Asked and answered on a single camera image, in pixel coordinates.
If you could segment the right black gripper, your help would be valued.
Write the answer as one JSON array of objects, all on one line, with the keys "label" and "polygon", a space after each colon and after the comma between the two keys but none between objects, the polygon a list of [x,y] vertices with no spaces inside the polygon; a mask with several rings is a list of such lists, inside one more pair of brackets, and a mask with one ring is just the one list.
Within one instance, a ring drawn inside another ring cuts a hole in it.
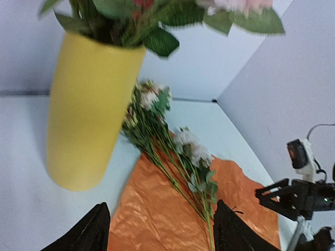
[{"label": "right black gripper", "polygon": [[282,179],[267,187],[255,190],[259,204],[292,220],[301,215],[311,220],[314,212],[334,211],[334,183],[326,183],[327,173],[318,162],[316,173],[324,173],[325,178],[316,182],[302,181],[289,184]]}]

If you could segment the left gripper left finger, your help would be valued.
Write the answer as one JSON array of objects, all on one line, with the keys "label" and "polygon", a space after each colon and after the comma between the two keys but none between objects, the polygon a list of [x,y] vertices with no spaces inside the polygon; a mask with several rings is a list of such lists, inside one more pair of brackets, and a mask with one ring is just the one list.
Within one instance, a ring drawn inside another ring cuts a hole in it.
[{"label": "left gripper left finger", "polygon": [[107,250],[109,226],[107,203],[97,204],[67,233],[42,250]]}]

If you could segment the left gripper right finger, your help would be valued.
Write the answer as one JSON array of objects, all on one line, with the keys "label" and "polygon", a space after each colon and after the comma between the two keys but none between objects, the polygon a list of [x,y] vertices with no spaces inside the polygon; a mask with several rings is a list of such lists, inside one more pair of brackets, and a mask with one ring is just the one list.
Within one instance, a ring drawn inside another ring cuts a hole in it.
[{"label": "left gripper right finger", "polygon": [[214,214],[216,251],[277,251],[278,248],[252,230],[223,200],[217,202]]}]

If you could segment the orange yellow wrapping paper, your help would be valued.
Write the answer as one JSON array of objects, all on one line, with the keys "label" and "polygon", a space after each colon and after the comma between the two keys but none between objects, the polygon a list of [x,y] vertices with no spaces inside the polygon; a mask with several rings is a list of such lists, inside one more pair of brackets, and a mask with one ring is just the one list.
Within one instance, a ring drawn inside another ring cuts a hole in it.
[{"label": "orange yellow wrapping paper", "polygon": [[[179,158],[157,136],[146,144],[151,152],[141,154],[124,188],[110,223],[108,250],[210,250],[214,239],[208,228],[214,223],[204,220],[202,201],[190,191]],[[261,184],[233,161],[214,158],[211,168],[218,199],[259,237],[280,248],[278,216],[254,196]]]}]

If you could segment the yellow ceramic vase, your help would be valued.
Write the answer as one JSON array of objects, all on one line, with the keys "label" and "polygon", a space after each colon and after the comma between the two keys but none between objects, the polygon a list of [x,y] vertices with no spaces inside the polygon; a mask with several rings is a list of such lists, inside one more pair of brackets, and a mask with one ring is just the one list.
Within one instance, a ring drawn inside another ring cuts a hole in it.
[{"label": "yellow ceramic vase", "polygon": [[46,166],[70,191],[103,179],[146,50],[66,33],[51,86]]}]

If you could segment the pink rose stem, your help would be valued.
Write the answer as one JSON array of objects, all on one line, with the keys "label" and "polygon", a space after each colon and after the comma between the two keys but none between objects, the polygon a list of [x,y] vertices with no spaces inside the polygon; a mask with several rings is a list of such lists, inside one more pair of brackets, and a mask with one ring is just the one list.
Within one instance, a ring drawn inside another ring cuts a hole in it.
[{"label": "pink rose stem", "polygon": [[228,35],[233,25],[254,34],[283,35],[281,18],[268,0],[197,1],[205,9],[204,23]]}]

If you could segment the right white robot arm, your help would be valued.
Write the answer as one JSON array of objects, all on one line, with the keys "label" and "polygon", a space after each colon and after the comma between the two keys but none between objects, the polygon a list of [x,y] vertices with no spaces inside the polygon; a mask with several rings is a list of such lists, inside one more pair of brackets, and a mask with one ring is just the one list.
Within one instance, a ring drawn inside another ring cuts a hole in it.
[{"label": "right white robot arm", "polygon": [[292,166],[303,172],[303,179],[285,178],[257,189],[255,197],[260,205],[298,223],[288,250],[330,250],[334,246],[333,228],[324,226],[314,233],[308,221],[314,212],[334,210],[334,183],[314,181],[313,174],[326,174],[315,160],[292,161]]}]

